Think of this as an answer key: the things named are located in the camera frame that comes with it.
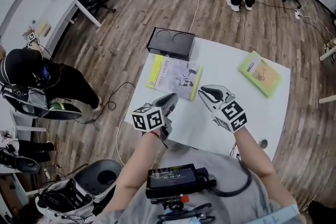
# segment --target book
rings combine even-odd
[[[267,98],[272,97],[281,81],[281,75],[255,51],[251,52],[239,71]]]
[[[201,71],[196,63],[155,55],[147,86],[193,100]]]

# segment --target black box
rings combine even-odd
[[[195,34],[155,27],[147,44],[153,54],[189,61]]]

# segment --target gray shirt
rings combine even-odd
[[[185,147],[177,151],[165,153],[161,167],[172,167],[193,163],[195,168],[206,167],[209,174],[217,180],[217,189],[235,191],[245,185],[247,175],[239,162],[229,156],[215,155],[206,151]],[[240,224],[247,223],[268,215],[280,206],[268,199],[266,189],[260,179],[252,173],[252,183],[241,194],[222,198],[208,191],[189,194],[189,202],[185,208],[197,207],[207,202],[212,204],[207,216],[215,216],[213,223]],[[164,214],[162,205],[152,205],[145,194],[144,184],[133,197],[124,211],[111,211],[101,214],[93,224],[124,224],[124,223],[156,223],[157,215]],[[287,221],[287,224],[301,223],[297,218]]]

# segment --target power outlet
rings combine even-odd
[[[44,173],[46,174],[47,179],[50,180],[51,177],[50,177],[50,175],[49,175],[49,172],[48,172],[47,168],[44,168],[43,171],[44,171]]]
[[[300,19],[300,12],[297,9],[295,10],[295,19],[296,20]]]

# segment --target digital display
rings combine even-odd
[[[161,188],[188,184],[196,181],[194,165],[183,165],[149,171],[150,187]]]

